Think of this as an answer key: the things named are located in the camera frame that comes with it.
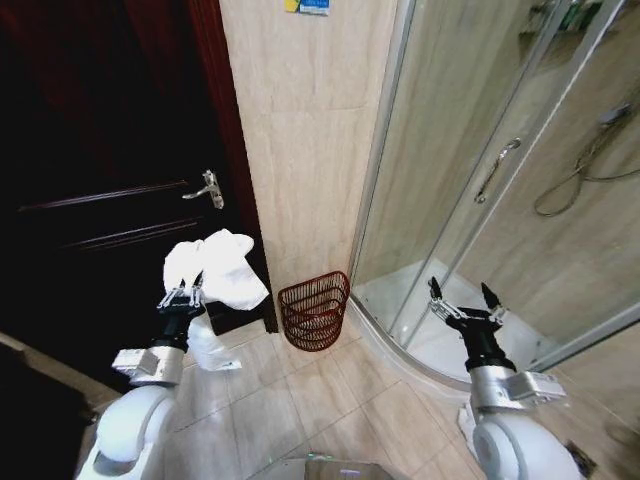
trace red wire basket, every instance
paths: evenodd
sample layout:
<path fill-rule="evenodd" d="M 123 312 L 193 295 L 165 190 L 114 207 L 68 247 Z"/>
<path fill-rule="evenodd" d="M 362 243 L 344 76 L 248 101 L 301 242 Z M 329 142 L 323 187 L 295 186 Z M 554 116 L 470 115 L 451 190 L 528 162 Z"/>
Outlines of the red wire basket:
<path fill-rule="evenodd" d="M 340 336 L 349 298 L 349 279 L 331 272 L 280 290 L 284 334 L 307 352 L 330 347 Z"/>

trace beige floor tile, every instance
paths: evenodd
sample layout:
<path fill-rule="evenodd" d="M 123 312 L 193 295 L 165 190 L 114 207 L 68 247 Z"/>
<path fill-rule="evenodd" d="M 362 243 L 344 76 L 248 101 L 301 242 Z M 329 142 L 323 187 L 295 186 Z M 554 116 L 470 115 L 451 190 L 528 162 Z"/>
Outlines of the beige floor tile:
<path fill-rule="evenodd" d="M 286 453 L 283 457 L 280 458 L 280 460 L 291 460 L 291 459 L 306 459 L 307 455 L 311 453 L 311 449 L 309 447 L 309 442 L 303 442 L 302 444 L 298 445 L 296 448 L 294 448 L 293 450 L 291 450 L 290 452 Z M 263 468 L 262 470 L 260 470 L 258 473 L 252 475 L 251 477 L 249 477 L 249 480 L 274 480 L 275 478 L 279 478 L 278 476 L 274 476 L 277 475 L 276 472 L 280 469 L 281 467 L 279 467 L 278 465 L 269 465 L 265 468 Z M 300 479 L 304 478 L 304 466 L 301 467 L 302 470 L 302 474 L 299 477 Z"/>
<path fill-rule="evenodd" d="M 566 360 L 557 369 L 640 433 L 638 343 L 640 323 Z"/>
<path fill-rule="evenodd" d="M 462 457 L 462 459 L 465 461 L 467 466 L 471 469 L 476 478 L 480 480 L 484 480 L 487 478 L 487 476 L 482 471 L 482 468 L 480 468 L 480 464 L 476 460 L 476 457 L 474 457 L 473 454 L 469 451 L 467 442 L 462 435 L 460 435 L 453 441 L 453 446 L 455 447 L 460 457 Z"/>
<path fill-rule="evenodd" d="M 458 412 L 463 406 L 462 399 L 456 401 L 454 400 L 455 396 L 449 397 L 450 399 L 445 399 L 438 392 L 425 392 L 415 385 L 412 385 L 411 388 L 416 392 L 416 395 L 418 395 L 424 407 L 429 411 L 449 440 L 455 440 L 462 435 L 462 432 L 458 428 Z M 446 390 L 447 387 L 439 385 L 438 389 Z"/>
<path fill-rule="evenodd" d="M 589 480 L 620 480 L 620 479 L 611 477 L 606 473 L 604 473 L 603 471 L 596 469 L 596 471 L 593 472 L 593 475 L 589 477 Z"/>
<path fill-rule="evenodd" d="M 264 327 L 264 322 L 262 320 L 256 320 L 248 325 L 222 334 L 218 338 L 225 347 L 234 348 L 266 334 L 267 330 Z"/>
<path fill-rule="evenodd" d="M 174 433 L 164 452 L 166 480 L 241 478 L 231 410 L 228 407 Z"/>
<path fill-rule="evenodd" d="M 248 478 L 305 441 L 284 379 L 231 405 L 242 478 Z"/>
<path fill-rule="evenodd" d="M 412 475 L 448 443 L 409 385 L 398 382 L 362 405 L 393 464 Z"/>
<path fill-rule="evenodd" d="M 280 360 L 267 335 L 232 349 L 230 354 L 242 362 L 242 368 L 227 371 L 232 402 L 284 376 Z"/>
<path fill-rule="evenodd" d="M 340 460 L 390 463 L 373 427 L 358 408 L 309 440 L 314 453 L 332 455 Z"/>
<path fill-rule="evenodd" d="M 362 337 L 360 330 L 358 330 L 354 324 L 353 320 L 349 317 L 348 312 L 344 314 L 344 320 L 342 321 L 342 330 L 340 331 L 340 336 L 336 343 L 329 347 L 329 350 L 336 350 L 344 345 L 347 345 L 354 340 L 357 340 Z"/>
<path fill-rule="evenodd" d="M 287 383 L 307 438 L 324 430 L 358 406 L 331 356 L 287 376 Z"/>
<path fill-rule="evenodd" d="M 330 350 L 320 350 L 319 352 L 305 352 L 289 343 L 284 334 L 278 333 L 269 335 L 273 348 L 275 348 L 285 375 L 295 372 L 299 368 L 309 365 L 321 358 L 329 355 Z"/>
<path fill-rule="evenodd" d="M 380 362 L 363 339 L 333 351 L 332 355 L 359 404 L 400 380 Z"/>
<path fill-rule="evenodd" d="M 173 429 L 180 430 L 229 405 L 224 372 L 208 372 L 197 365 L 184 370 L 178 387 Z"/>
<path fill-rule="evenodd" d="M 640 435 L 562 373 L 553 373 L 569 397 L 566 402 L 539 406 L 534 418 L 563 444 L 573 441 L 603 474 L 620 479 L 640 478 Z"/>
<path fill-rule="evenodd" d="M 413 476 L 415 480 L 476 480 L 476 476 L 451 444 Z"/>

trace white shower base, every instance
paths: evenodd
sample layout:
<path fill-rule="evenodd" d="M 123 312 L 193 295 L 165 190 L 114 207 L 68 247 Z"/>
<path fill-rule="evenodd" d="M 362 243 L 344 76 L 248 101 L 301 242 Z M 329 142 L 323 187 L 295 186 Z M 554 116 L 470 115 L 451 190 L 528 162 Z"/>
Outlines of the white shower base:
<path fill-rule="evenodd" d="M 402 301 L 411 288 L 420 266 L 421 262 L 417 262 L 353 287 L 356 297 L 385 330 L 389 330 L 396 319 Z M 446 266 L 437 259 L 430 262 L 420 276 L 400 317 L 393 325 L 391 336 L 425 366 L 449 378 L 468 383 L 470 377 L 464 366 L 467 352 L 457 331 L 448 327 L 433 313 L 428 312 L 417 331 L 413 333 L 427 311 L 429 301 L 427 280 L 435 276 L 441 281 L 446 271 Z M 471 285 L 455 274 L 447 282 L 444 296 L 455 305 L 486 308 L 479 285 L 477 287 Z M 507 299 L 502 300 L 508 308 Z M 504 326 L 497 332 L 496 338 L 518 369 L 526 369 L 535 359 L 554 348 L 552 342 L 515 313 L 508 312 L 503 320 Z"/>

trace door frame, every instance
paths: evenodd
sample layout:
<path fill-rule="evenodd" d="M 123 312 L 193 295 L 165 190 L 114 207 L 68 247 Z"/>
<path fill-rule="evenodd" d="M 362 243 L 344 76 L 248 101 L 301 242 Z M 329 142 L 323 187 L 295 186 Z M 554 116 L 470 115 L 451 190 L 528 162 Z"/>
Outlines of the door frame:
<path fill-rule="evenodd" d="M 222 143 L 227 154 L 228 173 L 231 185 L 223 185 L 223 191 L 231 188 L 238 201 L 240 225 L 244 233 L 250 235 L 256 245 L 249 254 L 252 267 L 271 293 L 269 270 L 264 253 L 264 243 L 260 230 L 258 208 L 251 183 L 251 171 L 244 143 L 240 112 L 236 99 L 233 73 L 224 35 L 222 13 L 218 0 L 190 0 L 186 2 L 193 25 L 194 42 L 207 82 L 207 91 Z M 271 301 L 263 304 L 264 324 L 267 332 L 276 333 L 278 322 L 275 306 Z"/>

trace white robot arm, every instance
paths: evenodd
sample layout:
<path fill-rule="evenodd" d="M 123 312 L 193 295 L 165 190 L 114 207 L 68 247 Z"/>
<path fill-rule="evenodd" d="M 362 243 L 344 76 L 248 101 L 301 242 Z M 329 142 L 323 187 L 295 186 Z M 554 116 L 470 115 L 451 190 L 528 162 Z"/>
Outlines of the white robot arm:
<path fill-rule="evenodd" d="M 442 298 L 435 278 L 430 281 L 431 310 L 462 334 L 469 359 L 473 444 L 490 480 L 579 480 L 573 457 L 548 430 L 527 416 L 538 404 L 564 398 L 552 375 L 516 372 L 494 333 L 505 309 L 482 284 L 489 311 L 456 308 Z"/>
<path fill-rule="evenodd" d="M 159 478 L 162 440 L 174 406 L 170 389 L 152 385 L 116 400 L 100 419 L 96 443 L 78 478 Z"/>

